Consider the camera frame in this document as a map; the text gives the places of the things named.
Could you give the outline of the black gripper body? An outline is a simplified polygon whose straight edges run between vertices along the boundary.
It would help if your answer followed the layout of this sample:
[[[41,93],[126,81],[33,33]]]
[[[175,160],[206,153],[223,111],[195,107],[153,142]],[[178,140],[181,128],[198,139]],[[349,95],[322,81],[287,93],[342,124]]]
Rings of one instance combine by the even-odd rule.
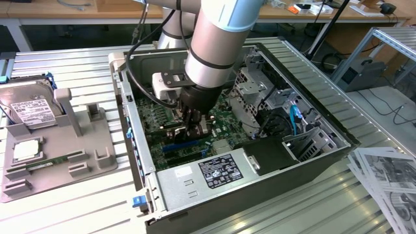
[[[218,103],[223,87],[205,88],[199,85],[182,88],[181,108],[186,113],[189,110],[209,114]]]

